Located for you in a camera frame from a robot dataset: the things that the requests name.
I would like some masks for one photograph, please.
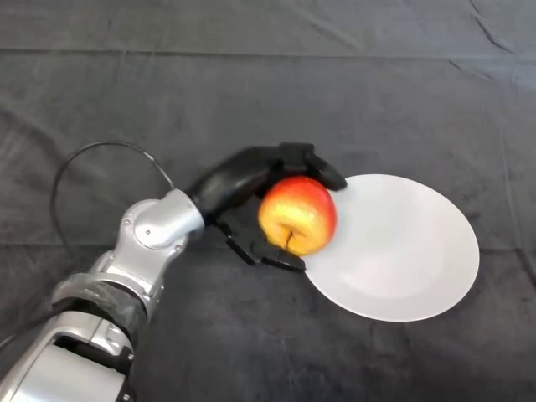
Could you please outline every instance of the robotic arm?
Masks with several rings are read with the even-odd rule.
[[[130,207],[116,248],[53,295],[55,314],[0,383],[0,402],[133,402],[127,378],[142,330],[164,289],[170,262],[205,226],[215,225],[250,265],[304,271],[298,256],[269,244],[232,211],[277,181],[315,178],[331,190],[344,178],[310,144],[252,147],[205,173],[186,191]]]

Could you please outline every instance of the white plate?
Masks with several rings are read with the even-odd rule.
[[[408,322],[441,314],[471,289],[478,243],[461,211],[407,178],[367,174],[332,193],[332,242],[304,258],[332,302],[361,316]]]

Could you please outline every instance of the red apple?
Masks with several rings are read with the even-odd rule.
[[[259,224],[272,244],[296,255],[308,255],[333,237],[337,210],[319,182],[302,176],[286,178],[262,200]]]

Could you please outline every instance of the black cable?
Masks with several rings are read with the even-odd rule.
[[[65,159],[65,161],[62,163],[62,165],[58,168],[58,171],[56,172],[54,176],[52,189],[50,191],[49,212],[50,212],[50,218],[52,219],[52,225],[54,226],[54,229],[56,233],[58,234],[58,237],[61,240],[61,243],[65,247],[65,251],[67,251],[67,254],[69,254],[70,259],[73,261],[73,264],[75,265],[78,265],[78,260],[75,257],[75,253],[73,252],[73,249],[70,246],[69,241],[65,237],[64,231],[61,229],[61,224],[59,223],[59,219],[58,219],[58,211],[56,209],[56,199],[58,198],[58,186],[59,186],[59,182],[61,181],[61,178],[63,177],[63,174],[65,173],[65,170],[67,170],[67,167],[70,165],[71,162],[73,162],[73,160],[76,157],[78,157],[81,153],[84,153],[92,148],[102,147],[102,146],[126,147],[133,151],[141,153],[144,157],[147,157],[151,161],[152,165],[162,174],[167,184],[169,185],[170,191],[175,188],[175,186],[173,185],[173,181],[168,176],[168,174],[164,171],[160,163],[157,162],[154,156],[151,155],[149,152],[141,149],[140,147],[132,145],[129,142],[123,142],[123,141],[92,142],[91,144],[87,144],[83,146],[82,148],[78,149],[77,151],[74,151],[73,153],[71,153],[67,157],[67,159]]]
[[[31,331],[32,329],[38,327],[41,324],[44,324],[47,322],[50,318],[57,315],[58,312],[53,310],[52,312],[48,312],[44,314],[41,317],[37,317],[34,320],[30,322],[26,322],[25,324],[21,325],[19,328],[17,328],[11,335],[8,335],[0,342],[0,353],[11,343],[13,343],[15,340],[17,340],[19,337],[23,336],[26,332]]]

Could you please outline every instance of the dark gray cloth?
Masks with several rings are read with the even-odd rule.
[[[241,147],[314,142],[347,176],[451,199],[481,246],[471,293],[430,320],[373,322],[209,230],[169,271],[142,400],[533,400],[535,17],[531,0],[3,2],[0,336],[72,271],[47,205],[68,152],[135,142],[183,188]],[[128,150],[76,162],[59,206],[87,266],[164,189]]]

